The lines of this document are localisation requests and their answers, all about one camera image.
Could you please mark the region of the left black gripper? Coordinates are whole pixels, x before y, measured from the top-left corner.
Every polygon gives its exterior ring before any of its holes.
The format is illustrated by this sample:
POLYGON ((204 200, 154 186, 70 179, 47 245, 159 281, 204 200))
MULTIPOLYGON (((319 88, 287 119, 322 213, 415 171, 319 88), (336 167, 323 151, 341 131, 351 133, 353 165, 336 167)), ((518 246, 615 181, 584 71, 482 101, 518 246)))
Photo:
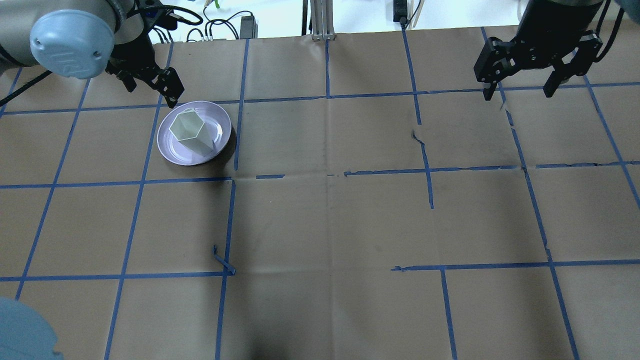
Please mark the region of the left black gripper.
POLYGON ((153 44, 147 32, 142 32, 130 42, 116 44, 105 72, 121 80, 129 93, 137 88, 137 79, 150 88, 156 88, 170 109, 178 105, 185 91, 175 68, 161 69, 156 63, 153 44))

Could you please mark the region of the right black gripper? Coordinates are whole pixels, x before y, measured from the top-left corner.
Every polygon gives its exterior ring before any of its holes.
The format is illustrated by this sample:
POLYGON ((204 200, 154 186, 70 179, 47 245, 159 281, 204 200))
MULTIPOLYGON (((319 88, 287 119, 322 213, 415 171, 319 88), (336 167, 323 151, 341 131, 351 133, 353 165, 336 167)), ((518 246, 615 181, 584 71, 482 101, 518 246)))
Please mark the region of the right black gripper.
POLYGON ((602 0, 530 0, 512 39, 489 37, 473 71, 483 84, 482 95, 490 101, 498 83, 528 69, 553 67, 542 91, 552 98, 569 76, 584 75, 601 60, 603 46, 598 32, 590 28, 602 0))

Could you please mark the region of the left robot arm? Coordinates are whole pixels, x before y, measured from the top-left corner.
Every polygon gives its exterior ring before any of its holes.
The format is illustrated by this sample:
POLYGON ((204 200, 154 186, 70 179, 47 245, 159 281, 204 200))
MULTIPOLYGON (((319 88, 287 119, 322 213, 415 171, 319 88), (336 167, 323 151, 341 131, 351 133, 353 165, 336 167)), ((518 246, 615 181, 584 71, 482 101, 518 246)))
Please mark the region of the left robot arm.
POLYGON ((51 74, 86 80, 107 73, 128 92, 144 82, 175 107, 185 87, 176 69, 157 64, 149 36, 155 26, 176 29, 175 11, 160 0, 3 0, 1 71, 39 65, 45 72, 1 104, 51 74))

